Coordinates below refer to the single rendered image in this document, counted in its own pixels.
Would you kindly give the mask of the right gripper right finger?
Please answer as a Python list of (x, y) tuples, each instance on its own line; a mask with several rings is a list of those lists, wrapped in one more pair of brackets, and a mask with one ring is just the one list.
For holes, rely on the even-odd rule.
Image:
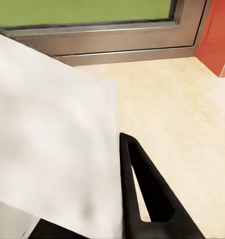
[[(125, 239), (206, 239), (138, 140), (119, 135)], [(132, 169), (151, 222), (140, 218)]]

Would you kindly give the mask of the paper coffee filter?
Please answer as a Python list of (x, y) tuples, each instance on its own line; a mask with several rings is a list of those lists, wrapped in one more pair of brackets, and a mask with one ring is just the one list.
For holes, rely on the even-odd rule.
[(117, 83), (0, 34), (0, 239), (125, 239)]

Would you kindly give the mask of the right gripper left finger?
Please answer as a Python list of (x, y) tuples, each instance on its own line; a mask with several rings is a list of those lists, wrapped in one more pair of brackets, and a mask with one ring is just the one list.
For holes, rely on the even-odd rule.
[(41, 218), (28, 239), (88, 239), (88, 238)]

